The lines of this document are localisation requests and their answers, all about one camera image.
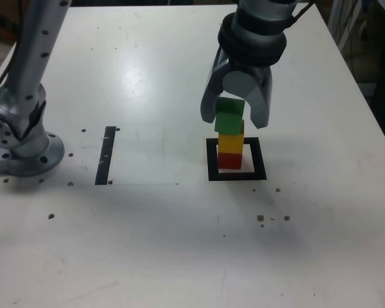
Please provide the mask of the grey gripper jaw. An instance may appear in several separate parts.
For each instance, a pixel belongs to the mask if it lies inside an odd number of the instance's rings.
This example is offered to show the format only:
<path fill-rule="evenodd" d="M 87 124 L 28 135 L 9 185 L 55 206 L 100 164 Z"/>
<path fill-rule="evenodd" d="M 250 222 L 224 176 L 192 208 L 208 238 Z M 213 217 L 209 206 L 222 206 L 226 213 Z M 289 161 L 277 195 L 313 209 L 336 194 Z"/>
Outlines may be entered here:
<path fill-rule="evenodd" d="M 270 67 L 255 68 L 246 73 L 230 71 L 222 81 L 225 92 L 244 99 L 250 105 L 250 119 L 256 128 L 269 123 L 272 73 Z"/>
<path fill-rule="evenodd" d="M 216 102 L 223 92 L 223 78 L 229 71 L 228 56 L 218 47 L 200 104 L 201 118 L 206 123 L 212 123 L 215 119 Z"/>

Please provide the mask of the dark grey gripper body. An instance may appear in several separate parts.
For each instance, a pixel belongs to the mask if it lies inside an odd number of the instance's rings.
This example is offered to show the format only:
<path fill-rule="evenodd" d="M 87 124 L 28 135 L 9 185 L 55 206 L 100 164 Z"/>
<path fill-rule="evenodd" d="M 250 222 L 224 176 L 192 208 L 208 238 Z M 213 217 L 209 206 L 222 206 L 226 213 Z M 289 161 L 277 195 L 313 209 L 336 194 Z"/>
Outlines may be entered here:
<path fill-rule="evenodd" d="M 255 82 L 262 83 L 264 81 L 264 68 L 255 67 L 245 64 L 238 60 L 229 60 L 230 71 L 226 78 L 230 81 L 237 81 L 238 83 Z"/>

